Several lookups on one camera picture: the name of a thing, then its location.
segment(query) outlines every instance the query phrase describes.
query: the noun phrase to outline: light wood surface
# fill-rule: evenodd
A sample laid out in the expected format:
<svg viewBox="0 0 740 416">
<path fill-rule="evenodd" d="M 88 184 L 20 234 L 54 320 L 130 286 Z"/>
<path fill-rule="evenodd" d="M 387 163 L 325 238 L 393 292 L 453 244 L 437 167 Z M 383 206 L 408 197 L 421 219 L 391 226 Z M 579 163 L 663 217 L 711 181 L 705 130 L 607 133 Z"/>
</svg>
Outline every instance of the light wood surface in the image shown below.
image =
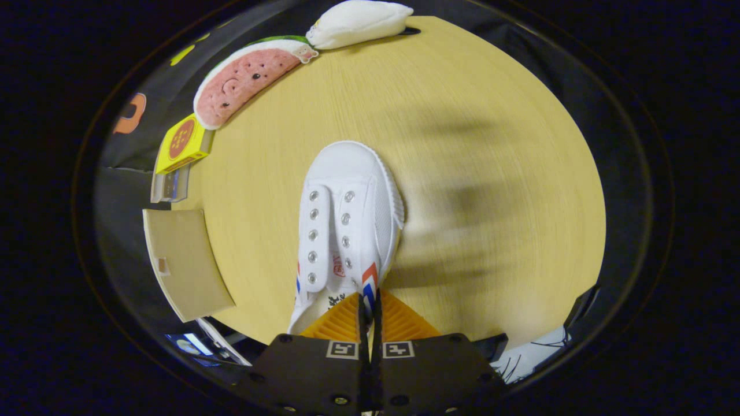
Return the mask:
<svg viewBox="0 0 740 416">
<path fill-rule="evenodd" d="M 558 100 L 501 50 L 453 24 L 322 52 L 250 101 L 190 171 L 236 307 L 215 318 L 269 343 L 289 323 L 298 201 L 318 152 L 378 151 L 406 202 L 384 287 L 442 333 L 509 347 L 561 326 L 596 282 L 599 176 Z"/>
</svg>

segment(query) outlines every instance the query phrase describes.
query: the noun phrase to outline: dark background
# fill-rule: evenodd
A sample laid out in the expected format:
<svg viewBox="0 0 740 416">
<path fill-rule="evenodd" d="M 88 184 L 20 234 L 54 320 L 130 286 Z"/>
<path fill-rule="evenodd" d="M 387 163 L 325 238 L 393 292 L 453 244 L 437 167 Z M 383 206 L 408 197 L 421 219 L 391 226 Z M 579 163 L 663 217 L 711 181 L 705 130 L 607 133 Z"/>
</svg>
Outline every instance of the dark background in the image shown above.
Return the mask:
<svg viewBox="0 0 740 416">
<path fill-rule="evenodd" d="M 82 277 L 70 226 L 75 157 L 100 103 L 135 62 L 220 4 L 4 6 L 2 161 L 10 211 L 1 304 L 10 333 L 4 330 L 0 342 L 12 364 L 2 373 L 0 412 L 229 414 L 155 365 L 112 324 Z M 737 193 L 730 177 L 737 133 L 730 118 L 740 104 L 737 6 L 521 5 L 613 65 L 656 119 L 676 182 L 676 234 L 665 274 L 632 327 L 567 383 L 549 393 L 538 389 L 517 409 L 623 415 L 737 408 L 729 209 Z"/>
</svg>

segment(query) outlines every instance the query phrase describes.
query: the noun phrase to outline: watermelon slice toy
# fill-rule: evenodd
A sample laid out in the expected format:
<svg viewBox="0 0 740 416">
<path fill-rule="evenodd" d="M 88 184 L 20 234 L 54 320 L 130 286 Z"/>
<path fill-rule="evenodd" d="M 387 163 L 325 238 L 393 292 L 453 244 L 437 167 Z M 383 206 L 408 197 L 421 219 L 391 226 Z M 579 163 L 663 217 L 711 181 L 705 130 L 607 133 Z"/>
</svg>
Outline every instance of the watermelon slice toy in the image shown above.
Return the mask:
<svg viewBox="0 0 740 416">
<path fill-rule="evenodd" d="M 247 45 L 203 80 L 192 102 L 195 117 L 206 129 L 218 129 L 263 88 L 318 54 L 302 36 L 276 36 Z"/>
</svg>

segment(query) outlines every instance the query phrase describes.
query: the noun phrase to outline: green watermelon rind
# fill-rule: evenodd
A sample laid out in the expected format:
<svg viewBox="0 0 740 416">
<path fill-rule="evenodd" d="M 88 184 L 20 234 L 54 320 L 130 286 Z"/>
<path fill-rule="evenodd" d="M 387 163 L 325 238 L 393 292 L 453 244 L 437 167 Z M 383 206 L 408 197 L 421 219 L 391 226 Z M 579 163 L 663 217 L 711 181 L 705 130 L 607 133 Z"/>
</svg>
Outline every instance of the green watermelon rind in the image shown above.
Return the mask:
<svg viewBox="0 0 740 416">
<path fill-rule="evenodd" d="M 309 42 L 307 37 L 297 36 L 297 35 L 270 36 L 268 38 L 262 38 L 257 41 L 250 42 L 246 44 L 246 46 L 252 46 L 253 44 L 259 44 L 259 43 L 267 42 L 267 41 L 280 41 L 280 40 L 299 41 L 299 42 L 303 42 L 304 44 L 311 46 L 311 43 Z"/>
</svg>

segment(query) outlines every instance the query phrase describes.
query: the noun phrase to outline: yellow box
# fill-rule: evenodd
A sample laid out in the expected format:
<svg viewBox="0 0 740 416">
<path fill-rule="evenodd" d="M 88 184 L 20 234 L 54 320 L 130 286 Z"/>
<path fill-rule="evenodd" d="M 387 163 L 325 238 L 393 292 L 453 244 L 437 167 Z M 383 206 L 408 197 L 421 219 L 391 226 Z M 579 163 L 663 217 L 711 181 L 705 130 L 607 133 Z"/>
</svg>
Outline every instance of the yellow box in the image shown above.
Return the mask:
<svg viewBox="0 0 740 416">
<path fill-rule="evenodd" d="M 213 130 L 201 126 L 195 114 L 188 115 L 164 135 L 157 157 L 157 174 L 170 173 L 208 156 L 212 139 Z"/>
</svg>

